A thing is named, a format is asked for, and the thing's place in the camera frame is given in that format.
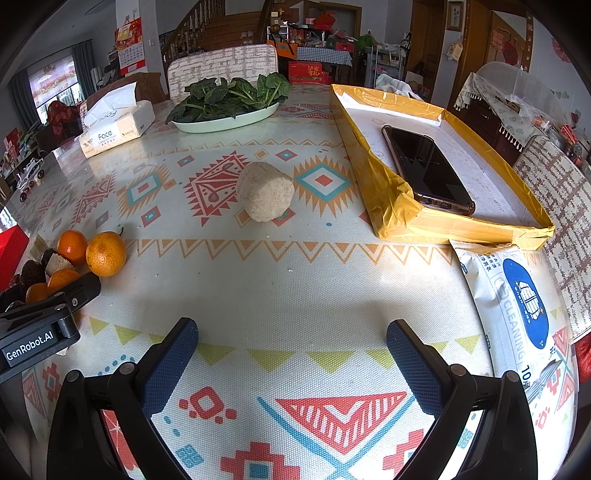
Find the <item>cleaning wipes pack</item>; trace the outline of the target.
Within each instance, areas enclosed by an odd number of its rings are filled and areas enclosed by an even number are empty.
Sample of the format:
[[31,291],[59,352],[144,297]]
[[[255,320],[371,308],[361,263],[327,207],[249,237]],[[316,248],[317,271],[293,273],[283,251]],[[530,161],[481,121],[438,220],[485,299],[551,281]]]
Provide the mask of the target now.
[[563,298],[543,256],[454,241],[497,376],[515,371],[530,410],[573,410],[577,380]]

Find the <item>white oval plate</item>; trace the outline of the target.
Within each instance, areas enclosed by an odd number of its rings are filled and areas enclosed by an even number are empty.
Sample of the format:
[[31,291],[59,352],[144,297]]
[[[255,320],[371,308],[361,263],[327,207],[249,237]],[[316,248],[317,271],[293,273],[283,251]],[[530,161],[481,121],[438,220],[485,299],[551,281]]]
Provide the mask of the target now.
[[172,124],[180,131],[190,134],[205,134],[214,133],[220,131],[231,130],[240,128],[243,126],[252,125],[254,123],[263,121],[269,118],[271,115],[276,113],[276,110],[280,107],[280,103],[276,102],[269,107],[264,109],[252,111],[249,113],[243,113],[236,115],[235,117],[224,117],[221,119],[207,120],[200,122],[175,122]]

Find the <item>yellow taped cardboard tray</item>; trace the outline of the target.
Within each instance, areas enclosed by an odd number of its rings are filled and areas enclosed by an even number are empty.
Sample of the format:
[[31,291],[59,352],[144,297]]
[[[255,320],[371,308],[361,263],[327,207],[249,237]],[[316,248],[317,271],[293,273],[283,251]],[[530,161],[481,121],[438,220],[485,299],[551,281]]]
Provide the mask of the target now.
[[519,175],[448,110],[349,85],[332,85],[331,104],[380,239],[538,250],[554,235]]

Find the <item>red shallow box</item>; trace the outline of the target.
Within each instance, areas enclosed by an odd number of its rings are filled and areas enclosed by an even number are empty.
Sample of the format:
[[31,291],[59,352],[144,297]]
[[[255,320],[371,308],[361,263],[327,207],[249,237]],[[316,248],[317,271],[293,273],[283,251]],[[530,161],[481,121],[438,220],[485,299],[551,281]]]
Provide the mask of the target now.
[[0,291],[9,287],[28,243],[29,237],[18,225],[0,234]]

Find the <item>green leafy vegetables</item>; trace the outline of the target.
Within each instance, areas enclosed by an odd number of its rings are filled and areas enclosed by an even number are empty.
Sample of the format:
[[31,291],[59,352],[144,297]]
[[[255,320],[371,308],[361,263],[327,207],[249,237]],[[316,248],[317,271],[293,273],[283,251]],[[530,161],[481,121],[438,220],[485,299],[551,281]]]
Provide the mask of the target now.
[[279,72],[259,74],[254,84],[242,77],[204,78],[184,87],[187,96],[171,110],[165,123],[235,118],[283,103],[290,90],[290,82]]

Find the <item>small orange tangerine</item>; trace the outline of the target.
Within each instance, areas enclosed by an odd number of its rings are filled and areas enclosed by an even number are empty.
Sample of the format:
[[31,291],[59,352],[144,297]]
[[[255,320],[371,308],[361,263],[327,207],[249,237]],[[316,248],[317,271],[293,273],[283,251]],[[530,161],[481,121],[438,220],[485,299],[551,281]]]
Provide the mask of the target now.
[[56,251],[75,267],[86,261],[87,240],[78,230],[64,231],[58,240]]

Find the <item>white root piece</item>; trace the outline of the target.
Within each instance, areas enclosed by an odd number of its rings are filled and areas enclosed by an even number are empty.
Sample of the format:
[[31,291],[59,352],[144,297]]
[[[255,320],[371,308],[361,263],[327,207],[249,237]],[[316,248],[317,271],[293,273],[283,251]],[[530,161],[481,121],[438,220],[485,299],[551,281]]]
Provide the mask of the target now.
[[69,260],[58,253],[52,253],[45,267],[46,274],[52,277],[56,272],[64,269],[74,269]]

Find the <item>black smartphone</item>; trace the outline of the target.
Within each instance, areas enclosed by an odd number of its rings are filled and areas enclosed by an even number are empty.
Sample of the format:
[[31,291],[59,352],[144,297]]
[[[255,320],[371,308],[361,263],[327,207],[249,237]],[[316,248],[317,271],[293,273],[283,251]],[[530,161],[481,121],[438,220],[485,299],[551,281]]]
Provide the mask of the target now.
[[398,174],[423,206],[471,216],[476,203],[435,141],[424,134],[384,125],[381,128]]

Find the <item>red wall calendar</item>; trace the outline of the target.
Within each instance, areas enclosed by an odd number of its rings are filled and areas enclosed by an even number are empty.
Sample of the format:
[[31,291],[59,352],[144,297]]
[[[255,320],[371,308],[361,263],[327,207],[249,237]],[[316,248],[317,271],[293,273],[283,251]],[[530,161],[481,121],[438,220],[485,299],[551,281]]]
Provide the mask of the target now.
[[115,48],[121,76],[126,76],[146,65],[140,17],[126,21],[116,29]]

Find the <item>white tissue box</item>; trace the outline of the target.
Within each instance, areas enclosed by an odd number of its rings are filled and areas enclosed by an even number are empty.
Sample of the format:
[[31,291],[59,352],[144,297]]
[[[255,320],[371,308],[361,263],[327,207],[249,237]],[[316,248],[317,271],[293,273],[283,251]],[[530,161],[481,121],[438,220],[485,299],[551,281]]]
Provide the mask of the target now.
[[87,111],[78,138],[86,158],[141,137],[154,122],[152,103],[136,99],[136,85],[108,92]]

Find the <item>large orange tangerine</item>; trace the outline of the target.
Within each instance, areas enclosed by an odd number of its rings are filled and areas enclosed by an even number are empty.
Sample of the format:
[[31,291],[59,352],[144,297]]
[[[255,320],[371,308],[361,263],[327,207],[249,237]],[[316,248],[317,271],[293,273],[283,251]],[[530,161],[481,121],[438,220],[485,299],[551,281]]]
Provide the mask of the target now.
[[87,266],[98,277],[108,278],[116,275],[125,262],[125,245],[116,232],[99,233],[87,245]]

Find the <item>patterned chair back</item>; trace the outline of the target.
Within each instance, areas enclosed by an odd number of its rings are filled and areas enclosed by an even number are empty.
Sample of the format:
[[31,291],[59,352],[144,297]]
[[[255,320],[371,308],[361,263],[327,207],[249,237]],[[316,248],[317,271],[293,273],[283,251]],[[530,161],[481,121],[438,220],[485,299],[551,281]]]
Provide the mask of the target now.
[[243,78],[256,83],[259,75],[277,72],[276,47],[269,44],[201,52],[174,60],[167,70],[170,100],[180,102],[187,96],[185,88],[204,78]]

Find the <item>orange tangerine in box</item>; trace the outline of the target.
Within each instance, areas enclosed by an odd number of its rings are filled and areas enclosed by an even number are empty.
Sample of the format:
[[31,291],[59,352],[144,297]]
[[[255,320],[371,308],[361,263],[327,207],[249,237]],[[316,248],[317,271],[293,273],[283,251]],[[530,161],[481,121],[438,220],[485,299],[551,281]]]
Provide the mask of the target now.
[[50,277],[47,283],[48,292],[50,294],[57,292],[79,278],[80,274],[74,269],[65,268],[58,270]]

